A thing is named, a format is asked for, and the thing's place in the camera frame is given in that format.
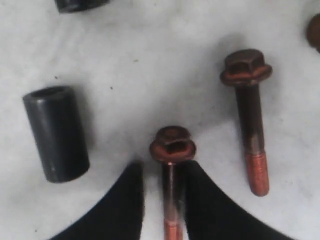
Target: white backdrop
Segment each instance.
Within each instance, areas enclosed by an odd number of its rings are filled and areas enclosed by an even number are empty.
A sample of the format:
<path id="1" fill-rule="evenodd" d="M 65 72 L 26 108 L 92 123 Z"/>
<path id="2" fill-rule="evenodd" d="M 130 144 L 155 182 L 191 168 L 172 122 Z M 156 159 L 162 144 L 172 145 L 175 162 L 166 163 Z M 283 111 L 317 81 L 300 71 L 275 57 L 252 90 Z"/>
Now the white backdrop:
<path id="1" fill-rule="evenodd" d="M 166 125 L 190 129 L 196 160 L 245 210 L 298 240 L 320 235 L 320 54 L 308 46 L 316 0 L 113 0 L 59 15 L 53 0 L 0 0 L 0 239 L 46 240 L 85 214 L 133 156 L 147 164 L 141 240 L 163 239 L 159 166 L 148 146 Z M 257 48 L 270 193 L 250 192 L 226 55 Z M 22 96 L 73 85 L 91 168 L 50 184 Z"/>

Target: rusty bolt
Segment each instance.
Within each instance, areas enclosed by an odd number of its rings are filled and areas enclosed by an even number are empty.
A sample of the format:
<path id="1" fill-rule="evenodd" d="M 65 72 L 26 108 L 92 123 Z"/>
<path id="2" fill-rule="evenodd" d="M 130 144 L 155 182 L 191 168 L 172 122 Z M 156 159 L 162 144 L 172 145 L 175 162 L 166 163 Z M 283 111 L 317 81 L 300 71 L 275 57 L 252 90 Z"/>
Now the rusty bolt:
<path id="1" fill-rule="evenodd" d="M 150 145 L 150 153 L 162 163 L 164 239 L 182 240 L 180 199 L 183 183 L 176 165 L 192 160 L 196 154 L 196 145 L 190 140 L 187 129 L 168 126 L 158 131 Z"/>
<path id="2" fill-rule="evenodd" d="M 259 197 L 268 194 L 269 177 L 258 83 L 271 74 L 263 53 L 246 49 L 227 56 L 220 75 L 223 84 L 235 87 L 248 180 Z"/>
<path id="3" fill-rule="evenodd" d="M 320 53 L 320 14 L 311 18 L 306 28 L 306 39 Z"/>

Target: bolt head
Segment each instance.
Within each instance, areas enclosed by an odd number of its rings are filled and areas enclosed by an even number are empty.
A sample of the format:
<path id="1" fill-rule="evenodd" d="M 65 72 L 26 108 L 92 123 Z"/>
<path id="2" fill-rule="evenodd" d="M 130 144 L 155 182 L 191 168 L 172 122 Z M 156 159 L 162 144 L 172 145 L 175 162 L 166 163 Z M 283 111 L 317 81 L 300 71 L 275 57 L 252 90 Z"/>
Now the bolt head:
<path id="1" fill-rule="evenodd" d="M 163 144 L 171 144 L 190 139 L 190 132 L 182 126 L 166 126 L 155 135 L 155 139 Z"/>
<path id="2" fill-rule="evenodd" d="M 197 147 L 191 140 L 170 144 L 162 144 L 155 140 L 151 143 L 149 151 L 153 159 L 163 164 L 176 165 L 194 159 Z"/>
<path id="3" fill-rule="evenodd" d="M 320 48 L 320 14 L 311 18 L 307 29 L 306 39 L 313 48 Z"/>
<path id="4" fill-rule="evenodd" d="M 221 73 L 220 79 L 228 86 L 252 86 L 272 74 L 272 67 L 265 63 L 263 53 L 256 49 L 234 52 L 225 58 L 224 63 L 225 70 Z"/>

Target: black rubber piece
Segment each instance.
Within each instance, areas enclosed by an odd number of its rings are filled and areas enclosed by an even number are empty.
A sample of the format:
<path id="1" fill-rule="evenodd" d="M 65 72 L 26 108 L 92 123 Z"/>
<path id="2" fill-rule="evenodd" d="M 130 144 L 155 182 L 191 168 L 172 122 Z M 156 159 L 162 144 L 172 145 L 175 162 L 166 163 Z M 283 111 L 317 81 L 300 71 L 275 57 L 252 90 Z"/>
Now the black rubber piece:
<path id="1" fill-rule="evenodd" d="M 51 240 L 139 240 L 143 217 L 143 166 L 133 162 L 85 216 Z"/>
<path id="2" fill-rule="evenodd" d="M 190 240 L 292 240 L 234 203 L 197 162 L 183 167 L 185 220 Z"/>
<path id="3" fill-rule="evenodd" d="M 59 13 L 75 13 L 106 4 L 109 0 L 55 0 Z"/>
<path id="4" fill-rule="evenodd" d="M 23 97 L 46 179 L 64 183 L 89 169 L 76 96 L 70 86 L 54 86 Z"/>

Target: threaded end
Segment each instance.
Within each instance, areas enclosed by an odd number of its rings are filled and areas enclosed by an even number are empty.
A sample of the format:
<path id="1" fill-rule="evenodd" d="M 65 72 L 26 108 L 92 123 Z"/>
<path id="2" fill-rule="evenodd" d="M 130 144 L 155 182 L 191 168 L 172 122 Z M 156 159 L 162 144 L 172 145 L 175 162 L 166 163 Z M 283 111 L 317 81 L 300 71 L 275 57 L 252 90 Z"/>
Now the threaded end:
<path id="1" fill-rule="evenodd" d="M 179 223 L 164 220 L 164 240 L 183 240 L 183 233 Z"/>
<path id="2" fill-rule="evenodd" d="M 246 168 L 251 191 L 258 197 L 269 192 L 269 176 L 266 153 L 245 154 Z"/>

